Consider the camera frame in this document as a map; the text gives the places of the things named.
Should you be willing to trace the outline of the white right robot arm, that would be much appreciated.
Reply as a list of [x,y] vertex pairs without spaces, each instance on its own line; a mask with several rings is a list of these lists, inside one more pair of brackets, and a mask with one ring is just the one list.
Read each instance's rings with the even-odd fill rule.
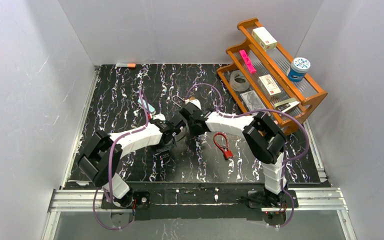
[[265,206],[279,206],[285,200],[283,189],[286,179],[282,175],[286,136],[267,114],[228,115],[203,110],[193,103],[181,108],[179,114],[185,119],[193,136],[207,132],[222,132],[243,137],[253,156],[263,167],[264,192],[256,201]]

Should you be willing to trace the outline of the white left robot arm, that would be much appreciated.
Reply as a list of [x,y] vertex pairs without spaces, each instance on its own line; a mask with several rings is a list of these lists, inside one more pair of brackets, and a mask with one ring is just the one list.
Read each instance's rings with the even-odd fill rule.
[[127,208],[133,202],[134,191],[116,172],[118,164],[127,154],[156,147],[166,151],[176,145],[176,139],[186,131],[186,122],[180,114],[166,120],[158,114],[148,123],[120,133],[96,131],[75,159],[78,168],[96,188],[108,192],[108,201]]

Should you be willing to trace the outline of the brass padlock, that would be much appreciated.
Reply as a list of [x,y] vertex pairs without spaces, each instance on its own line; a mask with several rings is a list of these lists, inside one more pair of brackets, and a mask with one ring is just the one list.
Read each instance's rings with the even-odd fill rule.
[[173,102],[173,104],[176,105],[179,108],[183,107],[180,104],[180,102],[182,102],[183,104],[187,104],[187,103],[195,101],[195,100],[196,100],[196,98],[194,96],[192,96],[190,98],[183,98],[183,97],[181,97],[179,95],[174,95],[174,96],[171,97],[171,101]]

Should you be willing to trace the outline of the black cable padlock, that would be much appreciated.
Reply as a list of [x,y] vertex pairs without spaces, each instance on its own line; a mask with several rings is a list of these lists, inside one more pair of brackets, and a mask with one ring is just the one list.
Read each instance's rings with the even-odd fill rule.
[[171,154],[169,150],[162,151],[158,154],[160,161],[167,162],[171,159]]

